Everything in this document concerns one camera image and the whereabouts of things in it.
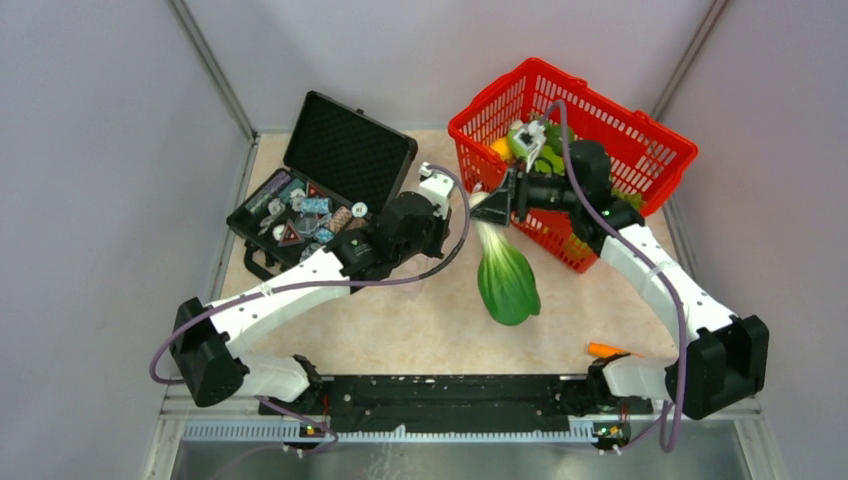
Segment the white green toy leek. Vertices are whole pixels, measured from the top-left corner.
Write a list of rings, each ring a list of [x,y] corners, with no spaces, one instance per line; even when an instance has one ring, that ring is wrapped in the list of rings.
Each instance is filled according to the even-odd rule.
[[[477,270],[481,300],[490,317],[517,326],[541,312],[536,279],[525,255],[506,237],[506,228],[472,220],[482,248]]]

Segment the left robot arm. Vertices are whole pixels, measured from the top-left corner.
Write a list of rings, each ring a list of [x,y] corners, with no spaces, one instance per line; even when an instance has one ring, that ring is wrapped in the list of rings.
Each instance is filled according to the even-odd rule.
[[[255,343],[297,316],[364,287],[389,286],[393,270],[417,255],[439,258],[449,233],[450,196],[404,192],[371,224],[345,230],[300,264],[214,305],[180,306],[169,349],[194,404],[233,396],[281,400],[297,413],[319,404],[313,367],[296,356],[252,353]]]

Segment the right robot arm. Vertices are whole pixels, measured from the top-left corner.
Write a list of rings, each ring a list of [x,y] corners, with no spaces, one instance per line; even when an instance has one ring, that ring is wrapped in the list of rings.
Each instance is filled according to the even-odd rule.
[[[711,297],[663,249],[644,217],[614,195],[611,160],[597,142],[572,143],[562,175],[506,170],[492,192],[471,200],[471,218],[492,245],[529,210],[565,213],[577,238],[634,288],[674,337],[674,360],[614,354],[592,366],[589,404],[612,412],[626,397],[672,403],[701,420],[764,388],[770,332]]]

